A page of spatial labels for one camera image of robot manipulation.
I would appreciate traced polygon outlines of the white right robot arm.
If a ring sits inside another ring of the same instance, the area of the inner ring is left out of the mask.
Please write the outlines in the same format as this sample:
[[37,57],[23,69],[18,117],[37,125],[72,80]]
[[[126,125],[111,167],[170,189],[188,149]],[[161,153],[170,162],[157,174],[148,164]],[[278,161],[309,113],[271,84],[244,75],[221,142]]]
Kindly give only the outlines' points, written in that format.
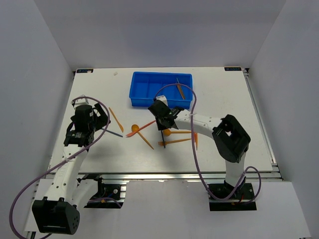
[[193,130],[213,139],[226,164],[226,195],[235,199],[243,193],[245,179],[240,177],[244,172],[245,156],[251,138],[233,115],[226,115],[221,119],[206,117],[192,114],[182,107],[170,109],[161,100],[155,100],[148,110],[155,116],[159,130]]

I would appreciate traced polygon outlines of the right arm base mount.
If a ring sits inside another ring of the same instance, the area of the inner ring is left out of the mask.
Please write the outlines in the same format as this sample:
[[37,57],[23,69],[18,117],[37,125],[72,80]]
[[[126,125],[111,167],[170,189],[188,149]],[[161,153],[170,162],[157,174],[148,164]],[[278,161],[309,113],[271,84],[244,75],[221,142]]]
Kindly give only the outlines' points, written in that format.
[[[224,181],[207,185],[209,190],[218,198],[227,197],[233,187]],[[255,193],[251,183],[246,182],[246,176],[232,196],[226,201],[218,201],[209,195],[211,212],[256,211]]]

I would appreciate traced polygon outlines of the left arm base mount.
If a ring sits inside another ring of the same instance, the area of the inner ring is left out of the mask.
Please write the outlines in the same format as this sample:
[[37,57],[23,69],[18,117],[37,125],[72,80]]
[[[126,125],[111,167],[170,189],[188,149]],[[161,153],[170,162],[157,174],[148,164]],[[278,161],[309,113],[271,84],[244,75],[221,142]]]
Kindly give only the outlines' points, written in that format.
[[97,183],[97,192],[90,198],[85,208],[119,209],[124,203],[119,183],[109,183],[102,174],[85,174],[82,180],[93,180]]

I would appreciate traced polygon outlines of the grey-blue chopstick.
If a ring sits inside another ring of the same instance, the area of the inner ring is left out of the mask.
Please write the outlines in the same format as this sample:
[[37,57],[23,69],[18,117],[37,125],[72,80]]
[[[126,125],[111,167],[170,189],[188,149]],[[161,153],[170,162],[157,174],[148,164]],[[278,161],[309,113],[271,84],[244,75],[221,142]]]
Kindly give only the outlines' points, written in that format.
[[161,130],[160,133],[161,133],[161,139],[162,139],[162,141],[161,141],[162,142],[162,146],[163,146],[163,148],[166,148],[163,130]]
[[180,95],[181,95],[181,97],[182,97],[182,99],[185,99],[184,98],[184,94],[183,94],[183,91],[182,91],[182,89],[181,89],[181,86],[180,86],[180,83],[179,83],[179,80],[178,80],[178,78],[176,78],[176,83],[177,83],[177,88],[178,88],[178,91],[179,91],[179,93],[180,93]]

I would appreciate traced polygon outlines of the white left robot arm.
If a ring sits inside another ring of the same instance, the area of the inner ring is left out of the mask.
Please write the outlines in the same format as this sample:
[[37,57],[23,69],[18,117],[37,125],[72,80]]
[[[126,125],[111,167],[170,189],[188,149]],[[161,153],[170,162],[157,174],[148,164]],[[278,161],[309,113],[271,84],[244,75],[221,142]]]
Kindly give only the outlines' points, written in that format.
[[41,233],[73,235],[80,222],[80,210],[90,197],[99,199],[105,186],[86,179],[78,182],[80,167],[88,155],[94,134],[106,130],[109,116],[101,103],[73,102],[75,110],[63,142],[62,165],[57,167],[53,181],[41,200],[35,200],[32,213]]

